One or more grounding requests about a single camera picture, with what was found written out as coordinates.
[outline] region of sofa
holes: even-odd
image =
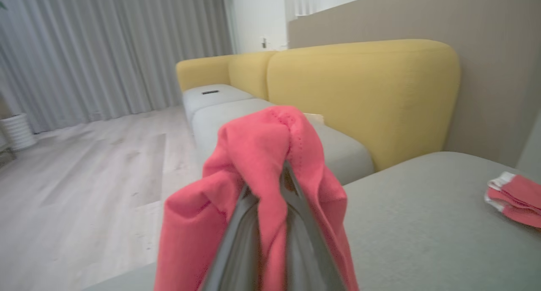
[[[541,232],[483,200],[488,180],[520,172],[441,152],[460,77],[449,46],[338,44],[176,70],[200,164],[234,118],[275,104],[324,117],[313,125],[348,195],[344,226],[362,290],[541,290]],[[154,274],[149,264],[87,291],[150,291]]]
[[[443,148],[459,88],[454,50],[429,40],[336,44],[177,64],[202,165],[226,122],[269,106],[313,123],[342,184]]]

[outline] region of light wood laminate floor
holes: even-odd
[[[155,262],[164,200],[200,174],[182,108],[38,139],[0,170],[0,290],[77,291]]]

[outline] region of folded pink cloth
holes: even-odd
[[[197,291],[214,260],[242,185],[259,198],[261,290],[286,285],[287,204],[280,174],[288,160],[349,291],[358,291],[344,229],[347,196],[325,165],[313,126],[295,107],[272,106],[218,131],[203,178],[164,203],[154,291]]]
[[[489,181],[485,202],[512,220],[541,228],[541,185],[521,175],[504,172]]]

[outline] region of sofa armrest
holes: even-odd
[[[235,55],[196,58],[176,64],[176,75],[180,89],[201,87],[202,85],[230,84],[229,63]]]

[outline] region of beige wall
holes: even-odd
[[[290,48],[426,38],[458,52],[446,150],[515,166],[541,102],[541,0],[356,0],[290,22]]]

